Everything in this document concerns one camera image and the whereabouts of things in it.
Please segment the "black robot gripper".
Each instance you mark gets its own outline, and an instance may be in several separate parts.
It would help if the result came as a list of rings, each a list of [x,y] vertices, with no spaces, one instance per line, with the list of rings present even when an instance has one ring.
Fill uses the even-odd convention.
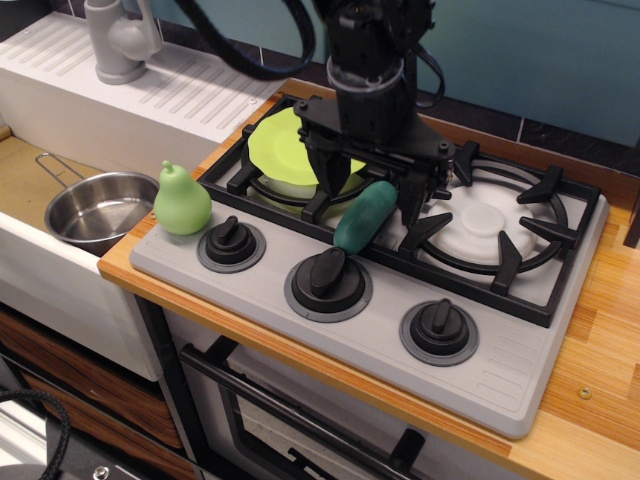
[[[330,58],[327,77],[334,100],[310,98],[294,111],[302,121],[301,141],[322,191],[336,197],[351,175],[351,160],[370,162],[403,175],[398,207],[402,224],[413,226],[424,203],[453,174],[455,147],[418,115],[413,58],[395,58],[356,74]]]

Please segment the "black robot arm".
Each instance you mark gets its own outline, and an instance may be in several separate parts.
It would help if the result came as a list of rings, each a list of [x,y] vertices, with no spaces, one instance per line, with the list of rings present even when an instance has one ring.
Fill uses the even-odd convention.
[[[335,197],[361,160],[399,177],[398,206],[413,226],[453,173],[453,143],[417,111],[411,58],[433,26],[431,1],[319,1],[329,39],[327,77],[336,96],[294,107],[320,188]]]

